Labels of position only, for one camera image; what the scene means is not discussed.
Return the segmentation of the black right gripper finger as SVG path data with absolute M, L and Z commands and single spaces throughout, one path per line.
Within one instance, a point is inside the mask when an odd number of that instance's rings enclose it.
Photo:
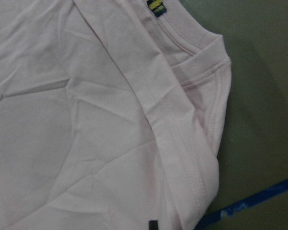
M 148 230 L 158 230 L 158 220 L 150 220 L 148 222 Z

